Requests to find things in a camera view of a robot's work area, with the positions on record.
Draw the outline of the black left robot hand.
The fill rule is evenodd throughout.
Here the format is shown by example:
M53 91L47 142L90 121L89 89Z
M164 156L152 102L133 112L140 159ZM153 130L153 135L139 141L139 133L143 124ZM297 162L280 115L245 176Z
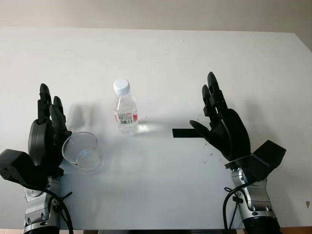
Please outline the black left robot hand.
M59 97L51 99L49 88L42 83L39 89L38 118L31 125L28 152L36 166L48 176L61 177L64 170L62 146L72 135L66 127L66 116Z

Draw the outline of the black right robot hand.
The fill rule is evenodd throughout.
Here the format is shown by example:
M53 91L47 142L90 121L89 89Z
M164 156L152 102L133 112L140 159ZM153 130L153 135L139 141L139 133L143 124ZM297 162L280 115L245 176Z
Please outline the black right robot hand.
M247 130L238 113L228 108L213 72L207 76L208 84L202 87L204 116L210 119L210 129L190 120L190 125L218 149L228 160L233 161L251 154Z

